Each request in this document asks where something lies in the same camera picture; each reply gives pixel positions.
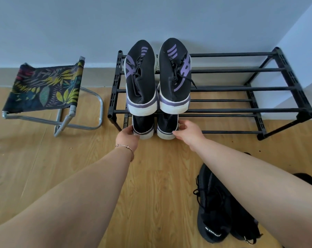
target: forearm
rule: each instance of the forearm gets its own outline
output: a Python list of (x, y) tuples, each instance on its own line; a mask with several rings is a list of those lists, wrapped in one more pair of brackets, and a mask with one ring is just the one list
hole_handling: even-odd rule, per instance
[(287, 247), (312, 247), (312, 186), (269, 163), (204, 139), (194, 147), (241, 205)]
[(45, 247), (97, 247), (116, 206), (131, 154), (116, 147), (51, 189), (0, 226), (1, 247), (28, 247), (19, 243), (25, 235), (34, 237), (27, 238), (31, 247), (36, 243), (41, 247), (40, 241)]

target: black shoe rack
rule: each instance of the black shoe rack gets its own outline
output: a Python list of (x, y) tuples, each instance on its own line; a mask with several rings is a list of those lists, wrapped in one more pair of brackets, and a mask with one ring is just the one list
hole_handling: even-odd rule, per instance
[[(203, 131), (204, 134), (257, 134), (258, 140), (263, 140), (275, 133), (283, 131), (298, 123), (305, 122), (312, 118), (312, 107), (307, 100), (301, 85), (299, 84), (292, 68), (287, 62), (285, 55), (279, 47), (274, 48), (271, 52), (253, 52), (253, 53), (210, 53), (210, 54), (190, 54), (192, 58), (213, 58), (213, 57), (233, 57), (233, 56), (266, 56), (266, 60), (261, 64), (259, 68), (237, 68), (237, 69), (192, 69), (192, 74), (198, 73), (252, 73), (251, 77), (246, 81), (244, 85), (235, 86), (197, 86), (191, 88), (191, 92), (212, 92), (212, 91), (244, 91), (247, 93), (247, 99), (191, 99), (191, 102), (249, 102), (251, 108), (228, 108), (228, 109), (188, 109), (184, 114), (180, 114), (180, 117), (254, 117), (257, 125), (257, 131)], [(126, 55), (120, 50), (117, 56), (116, 71), (114, 82), (111, 90), (110, 104), (108, 110), (108, 119), (114, 126), (121, 131), (121, 127), (117, 123), (117, 114), (124, 114), (123, 127), (128, 126), (129, 117), (132, 115), (127, 109), (118, 110), (117, 99), (119, 93), (126, 93), (125, 89), (120, 89), (121, 75), (123, 60)], [(271, 60), (275, 60), (278, 68), (265, 68), (267, 63)], [(285, 79), (287, 86), (285, 87), (251, 87), (251, 82), (261, 72), (281, 72)], [(253, 94), (254, 91), (291, 91), (298, 108), (259, 108)], [(261, 118), (262, 112), (297, 112), (296, 120), (283, 125), (282, 127), (273, 130), (269, 133), (266, 129)]]

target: wooden floor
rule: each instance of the wooden floor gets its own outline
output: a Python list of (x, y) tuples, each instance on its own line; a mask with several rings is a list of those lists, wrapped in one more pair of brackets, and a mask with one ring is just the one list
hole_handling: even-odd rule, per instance
[[(53, 137), (54, 127), (21, 120), (4, 120), (1, 110), (9, 89), (0, 88), (0, 224), (9, 220), (49, 189), (112, 150), (117, 129), (106, 117), (109, 88), (93, 89), (105, 102), (104, 123), (96, 131), (65, 129)], [(245, 98), (239, 92), (212, 93), (212, 98)], [(193, 94), (193, 98), (210, 98)], [(119, 98), (119, 109), (125, 96)], [(191, 103), (191, 108), (247, 107), (245, 103)], [(96, 125), (98, 100), (82, 93), (73, 123)], [(56, 118), (56, 111), (28, 113)], [(203, 130), (255, 130), (249, 118), (195, 119)], [(265, 121), (268, 129), (286, 121)], [(286, 171), (312, 175), (312, 120), (258, 141), (255, 135), (208, 135), (226, 146), (246, 151)], [(201, 159), (179, 140), (154, 135), (140, 141), (129, 168), (112, 220), (99, 247), (250, 247), (229, 235), (211, 245), (199, 234), (198, 204), (193, 190)], [(264, 236), (254, 247), (281, 247), (262, 227)]]

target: bracelet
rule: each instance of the bracelet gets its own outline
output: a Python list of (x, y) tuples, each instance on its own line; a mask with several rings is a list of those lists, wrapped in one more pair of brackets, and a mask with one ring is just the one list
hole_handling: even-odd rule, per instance
[(132, 152), (132, 160), (131, 160), (131, 162), (133, 161), (133, 159), (134, 159), (134, 152), (133, 152), (133, 150), (129, 147), (129, 146), (127, 146), (127, 145), (123, 145), (123, 144), (117, 144), (117, 145), (115, 145), (115, 147), (118, 147), (118, 146), (123, 146), (123, 147), (126, 147), (127, 149), (130, 149), (131, 150), (131, 152)]

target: shoe rack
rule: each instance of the shoe rack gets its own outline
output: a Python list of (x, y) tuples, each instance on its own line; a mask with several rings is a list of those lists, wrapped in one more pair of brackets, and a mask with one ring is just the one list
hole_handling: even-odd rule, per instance
[[(237, 69), (193, 69), (192, 74), (197, 73), (252, 73), (251, 77), (244, 85), (235, 86), (197, 86), (192, 87), (191, 92), (212, 92), (212, 91), (243, 91), (247, 94), (247, 99), (192, 99), (191, 102), (249, 102), (251, 108), (228, 108), (228, 109), (188, 109), (179, 117), (254, 117), (257, 125), (257, 131), (203, 131), (204, 134), (256, 134), (258, 140), (263, 140), (269, 136), (274, 135), (280, 131), (290, 128), (298, 123), (303, 123), (312, 118), (312, 107), (307, 100), (301, 85), (299, 84), (292, 68), (287, 62), (285, 55), (279, 47), (275, 47), (271, 52), (253, 52), (253, 53), (210, 53), (210, 54), (190, 54), (192, 58), (205, 57), (233, 57), (233, 56), (265, 56), (265, 61), (258, 68), (237, 68)], [(123, 127), (128, 126), (129, 117), (132, 115), (125, 110), (118, 110), (117, 99), (119, 93), (125, 93), (125, 89), (120, 89), (121, 75), (124, 74), (123, 60), (126, 55), (120, 50), (117, 56), (116, 71), (114, 82), (111, 90), (110, 104), (108, 110), (108, 119), (110, 122), (121, 131), (121, 127), (117, 122), (117, 114), (124, 114)], [(275, 60), (278, 68), (265, 68), (271, 60)], [(281, 72), (285, 79), (287, 86), (284, 87), (251, 87), (251, 82), (261, 72)], [(291, 91), (297, 108), (259, 108), (254, 96), (254, 91)], [(262, 112), (297, 112), (296, 120), (283, 125), (282, 127), (266, 132), (261, 117)]]

